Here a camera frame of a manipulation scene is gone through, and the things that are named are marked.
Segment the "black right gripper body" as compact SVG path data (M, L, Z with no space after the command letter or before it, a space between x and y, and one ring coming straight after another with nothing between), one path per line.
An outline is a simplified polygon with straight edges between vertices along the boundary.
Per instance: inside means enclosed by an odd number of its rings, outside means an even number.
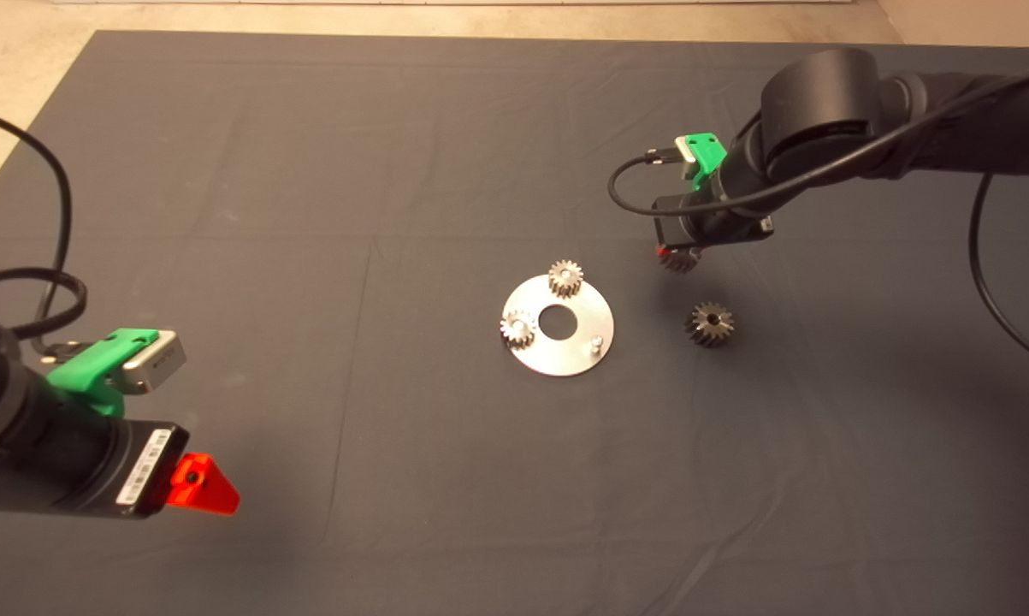
M683 207L718 205L721 200L746 198L771 186L768 181L723 180L716 175L705 180L698 191L654 200L653 210L663 215L654 219L659 249L706 249L771 238L775 234L772 211L764 206L726 208L713 213L685 216L673 215Z

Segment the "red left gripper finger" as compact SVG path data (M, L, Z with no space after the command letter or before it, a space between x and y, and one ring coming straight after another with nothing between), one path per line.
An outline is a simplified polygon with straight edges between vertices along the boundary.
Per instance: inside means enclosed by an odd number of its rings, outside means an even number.
M240 495L213 457L185 452L169 480L169 506L232 516L240 506Z

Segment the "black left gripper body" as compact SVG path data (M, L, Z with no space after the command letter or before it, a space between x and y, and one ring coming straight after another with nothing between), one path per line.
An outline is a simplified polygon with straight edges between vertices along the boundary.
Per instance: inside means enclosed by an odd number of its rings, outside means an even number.
M189 438L188 430L175 423L116 422L114 446L88 486L86 515L146 519L158 514Z

